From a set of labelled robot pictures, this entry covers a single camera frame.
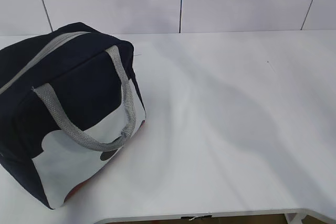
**white wall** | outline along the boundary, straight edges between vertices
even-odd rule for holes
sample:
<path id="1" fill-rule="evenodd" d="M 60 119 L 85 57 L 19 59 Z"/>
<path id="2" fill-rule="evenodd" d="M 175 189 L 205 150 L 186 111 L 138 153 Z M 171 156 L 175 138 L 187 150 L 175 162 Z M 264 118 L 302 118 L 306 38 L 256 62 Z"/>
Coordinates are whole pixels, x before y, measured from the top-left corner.
<path id="1" fill-rule="evenodd" d="M 178 33 L 180 0 L 45 0 L 58 28 L 84 22 L 111 34 Z"/>
<path id="2" fill-rule="evenodd" d="M 299 30 L 311 0 L 183 0 L 183 33 Z"/>
<path id="3" fill-rule="evenodd" d="M 178 33 L 181 0 L 44 0 L 53 29 Z M 299 30 L 311 0 L 183 0 L 181 32 Z M 41 0 L 0 0 L 0 36 L 50 32 Z M 336 29 L 336 1 L 314 0 L 304 29 Z"/>
<path id="4" fill-rule="evenodd" d="M 41 0 L 0 0 L 0 36 L 50 32 Z"/>
<path id="5" fill-rule="evenodd" d="M 336 0 L 314 0 L 303 28 L 336 29 Z"/>

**white table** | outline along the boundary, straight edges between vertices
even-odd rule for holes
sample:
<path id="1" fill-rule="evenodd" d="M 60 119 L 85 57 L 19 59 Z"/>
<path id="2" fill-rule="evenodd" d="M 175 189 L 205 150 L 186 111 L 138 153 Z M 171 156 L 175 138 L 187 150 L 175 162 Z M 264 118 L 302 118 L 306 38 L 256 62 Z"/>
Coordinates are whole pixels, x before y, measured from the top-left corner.
<path id="1" fill-rule="evenodd" d="M 118 37 L 135 46 L 145 127 L 54 211 L 1 168 L 0 223 L 276 213 L 336 223 L 336 31 Z"/>

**lunch bag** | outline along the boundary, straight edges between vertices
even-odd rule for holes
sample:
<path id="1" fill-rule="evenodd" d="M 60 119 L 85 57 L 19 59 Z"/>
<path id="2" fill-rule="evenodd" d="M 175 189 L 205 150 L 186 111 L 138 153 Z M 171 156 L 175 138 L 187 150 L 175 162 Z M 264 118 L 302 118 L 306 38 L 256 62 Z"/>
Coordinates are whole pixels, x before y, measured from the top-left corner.
<path id="1" fill-rule="evenodd" d="M 132 63 L 131 43 L 83 23 L 0 50 L 0 163 L 45 206 L 60 207 L 144 122 Z"/>

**bag handle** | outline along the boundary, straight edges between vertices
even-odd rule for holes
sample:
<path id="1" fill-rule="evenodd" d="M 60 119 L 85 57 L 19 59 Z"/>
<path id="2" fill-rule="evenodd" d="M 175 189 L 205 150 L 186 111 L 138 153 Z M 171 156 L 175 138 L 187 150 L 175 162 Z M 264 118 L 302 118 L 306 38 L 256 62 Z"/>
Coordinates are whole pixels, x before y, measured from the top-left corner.
<path id="1" fill-rule="evenodd" d="M 121 80 L 123 90 L 123 104 L 128 119 L 128 123 L 121 131 L 121 136 L 111 143 L 100 143 L 93 137 L 86 134 L 80 128 L 75 126 L 67 117 L 65 111 L 62 108 L 62 105 L 57 98 L 54 89 L 49 83 L 45 83 L 42 86 L 33 89 L 33 91 L 47 107 L 52 118 L 55 120 L 56 124 L 58 125 L 58 127 L 60 127 L 61 130 L 63 130 L 77 144 L 87 149 L 98 152 L 114 151 L 122 147 L 124 143 L 132 136 L 136 122 L 132 89 L 127 74 L 121 63 L 118 47 L 110 47 L 106 50 L 106 52 L 110 55 L 115 70 Z"/>

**gray zipper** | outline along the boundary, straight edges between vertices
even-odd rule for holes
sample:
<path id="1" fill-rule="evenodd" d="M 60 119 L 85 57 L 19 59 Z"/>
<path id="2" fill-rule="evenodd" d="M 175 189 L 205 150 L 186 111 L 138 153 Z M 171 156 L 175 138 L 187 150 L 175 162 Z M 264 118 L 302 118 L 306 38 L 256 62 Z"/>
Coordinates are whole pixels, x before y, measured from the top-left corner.
<path id="1" fill-rule="evenodd" d="M 14 75 L 14 77 L 9 82 L 7 82 L 0 88 L 0 94 L 5 92 L 15 81 L 17 81 L 17 79 L 19 79 L 30 68 L 38 64 L 48 54 L 50 54 L 60 46 L 64 45 L 66 42 L 87 33 L 87 31 L 76 31 L 74 33 L 61 34 L 54 38 L 36 56 L 34 56 L 34 58 L 31 59 L 30 62 L 27 63 L 27 65 L 25 65 L 16 75 Z"/>

